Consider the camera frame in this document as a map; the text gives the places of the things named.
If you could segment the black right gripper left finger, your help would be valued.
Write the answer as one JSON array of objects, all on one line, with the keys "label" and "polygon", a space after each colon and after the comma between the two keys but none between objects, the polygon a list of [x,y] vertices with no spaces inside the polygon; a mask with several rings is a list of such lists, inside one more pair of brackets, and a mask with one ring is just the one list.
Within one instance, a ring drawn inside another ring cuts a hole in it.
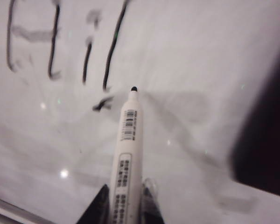
[{"label": "black right gripper left finger", "polygon": [[83,214],[83,224],[107,224],[109,217],[109,192],[104,184]]}]

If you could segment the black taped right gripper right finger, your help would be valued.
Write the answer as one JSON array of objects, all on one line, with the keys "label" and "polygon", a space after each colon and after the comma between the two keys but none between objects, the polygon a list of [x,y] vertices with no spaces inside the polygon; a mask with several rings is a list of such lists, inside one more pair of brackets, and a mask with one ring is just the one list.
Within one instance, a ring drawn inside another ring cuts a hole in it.
[{"label": "black taped right gripper right finger", "polygon": [[156,183],[151,178],[146,178],[142,184],[142,223],[165,223],[157,200]]}]

